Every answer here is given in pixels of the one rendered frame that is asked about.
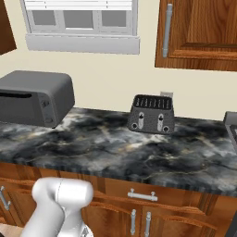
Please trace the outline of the wooden wall cupboard door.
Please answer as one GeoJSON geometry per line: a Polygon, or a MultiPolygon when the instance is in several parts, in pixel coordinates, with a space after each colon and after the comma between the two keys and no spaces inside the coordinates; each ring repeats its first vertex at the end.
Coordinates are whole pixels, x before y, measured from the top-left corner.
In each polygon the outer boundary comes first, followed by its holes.
{"type": "Polygon", "coordinates": [[[160,0],[157,68],[237,71],[237,0],[160,0]],[[172,4],[168,56],[162,56],[172,4]]]}

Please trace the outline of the dark grey toaster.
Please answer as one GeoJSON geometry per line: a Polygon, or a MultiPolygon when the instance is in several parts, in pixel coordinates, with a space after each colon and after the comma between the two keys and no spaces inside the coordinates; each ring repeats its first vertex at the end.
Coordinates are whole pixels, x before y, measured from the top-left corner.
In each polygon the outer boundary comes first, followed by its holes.
{"type": "Polygon", "coordinates": [[[174,132],[172,98],[162,95],[137,94],[131,105],[128,129],[153,134],[174,132]]]}

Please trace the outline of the wooden drawer front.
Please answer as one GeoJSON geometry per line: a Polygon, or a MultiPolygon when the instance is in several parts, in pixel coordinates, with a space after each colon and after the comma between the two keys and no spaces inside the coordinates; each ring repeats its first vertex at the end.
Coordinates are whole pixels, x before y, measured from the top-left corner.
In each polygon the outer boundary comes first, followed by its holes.
{"type": "Polygon", "coordinates": [[[218,197],[215,194],[198,193],[133,181],[97,178],[95,190],[109,196],[132,198],[166,206],[196,209],[198,213],[211,215],[218,197]]]}

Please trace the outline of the wooden wall cupboard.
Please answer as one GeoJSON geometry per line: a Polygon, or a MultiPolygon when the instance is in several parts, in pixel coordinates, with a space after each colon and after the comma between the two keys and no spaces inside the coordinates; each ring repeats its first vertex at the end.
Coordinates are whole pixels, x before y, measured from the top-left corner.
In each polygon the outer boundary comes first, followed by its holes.
{"type": "Polygon", "coordinates": [[[0,0],[0,56],[16,50],[16,42],[6,11],[4,0],[0,0]]]}

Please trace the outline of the wooden base cupboard door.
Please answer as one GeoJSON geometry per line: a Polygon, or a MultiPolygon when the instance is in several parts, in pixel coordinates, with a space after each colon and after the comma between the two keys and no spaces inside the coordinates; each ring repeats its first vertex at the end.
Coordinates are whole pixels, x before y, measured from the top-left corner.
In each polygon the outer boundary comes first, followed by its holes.
{"type": "Polygon", "coordinates": [[[11,201],[7,211],[0,200],[8,224],[24,227],[30,219],[36,207],[36,203],[31,196],[33,184],[34,181],[0,178],[0,187],[5,186],[4,197],[7,201],[11,201]]]}
{"type": "Polygon", "coordinates": [[[142,208],[117,201],[92,201],[81,211],[94,237],[140,237],[142,208]],[[136,209],[135,233],[131,235],[131,212],[136,209]]]}
{"type": "Polygon", "coordinates": [[[215,237],[217,227],[202,215],[162,207],[143,207],[140,236],[144,237],[146,213],[151,212],[149,237],[215,237]]]}

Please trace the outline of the grey toaster oven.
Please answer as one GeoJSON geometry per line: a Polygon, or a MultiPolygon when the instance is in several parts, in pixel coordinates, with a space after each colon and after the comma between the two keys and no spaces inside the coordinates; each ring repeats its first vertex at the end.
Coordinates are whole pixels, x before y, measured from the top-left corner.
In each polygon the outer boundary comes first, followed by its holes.
{"type": "Polygon", "coordinates": [[[75,105],[65,73],[15,70],[0,79],[0,121],[55,128],[75,105]]]}

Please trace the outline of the white window with blind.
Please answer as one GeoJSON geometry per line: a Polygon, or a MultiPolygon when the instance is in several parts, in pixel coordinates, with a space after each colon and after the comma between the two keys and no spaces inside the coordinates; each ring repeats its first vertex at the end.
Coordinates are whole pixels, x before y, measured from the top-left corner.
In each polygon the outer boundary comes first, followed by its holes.
{"type": "Polygon", "coordinates": [[[138,0],[19,0],[30,50],[137,55],[138,0]]]}

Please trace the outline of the grey hob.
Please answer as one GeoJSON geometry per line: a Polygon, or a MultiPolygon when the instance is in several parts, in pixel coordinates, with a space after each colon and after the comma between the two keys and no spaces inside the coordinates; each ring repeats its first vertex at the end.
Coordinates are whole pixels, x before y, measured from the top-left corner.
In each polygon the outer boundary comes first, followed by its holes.
{"type": "Polygon", "coordinates": [[[233,144],[237,144],[237,112],[227,111],[224,117],[226,130],[233,144]]]}

